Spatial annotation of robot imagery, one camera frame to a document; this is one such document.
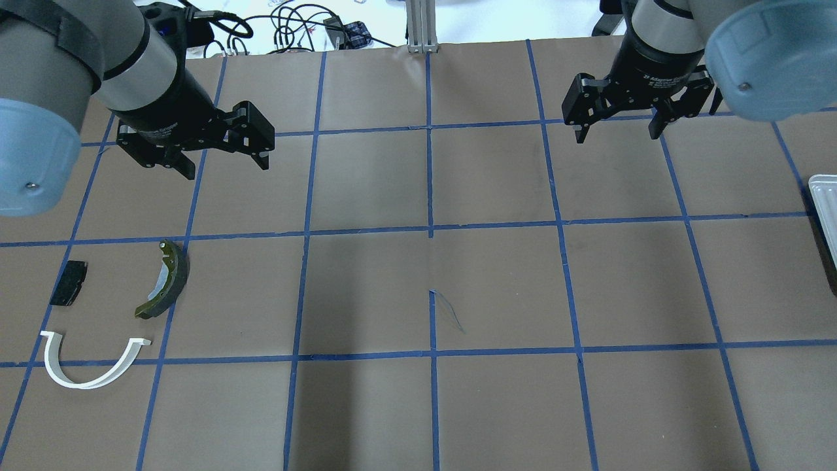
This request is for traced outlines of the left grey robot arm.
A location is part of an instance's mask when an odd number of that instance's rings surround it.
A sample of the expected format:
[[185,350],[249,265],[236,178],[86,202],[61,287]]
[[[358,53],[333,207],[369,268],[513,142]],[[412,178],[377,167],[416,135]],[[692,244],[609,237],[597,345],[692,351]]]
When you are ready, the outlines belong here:
[[218,109],[186,51],[239,16],[188,1],[3,1],[1,212],[30,217],[60,202],[80,155],[91,99],[118,120],[116,143],[147,169],[196,176],[186,152],[249,155],[269,169],[275,129],[249,101]]

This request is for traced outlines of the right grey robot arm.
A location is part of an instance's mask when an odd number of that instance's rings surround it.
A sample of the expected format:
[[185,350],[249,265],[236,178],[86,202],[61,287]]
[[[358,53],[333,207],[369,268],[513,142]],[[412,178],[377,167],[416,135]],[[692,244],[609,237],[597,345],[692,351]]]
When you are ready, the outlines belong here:
[[649,136],[711,99],[746,120],[776,122],[835,102],[834,1],[601,1],[626,31],[609,74],[576,75],[563,122],[583,143],[595,123],[652,110]]

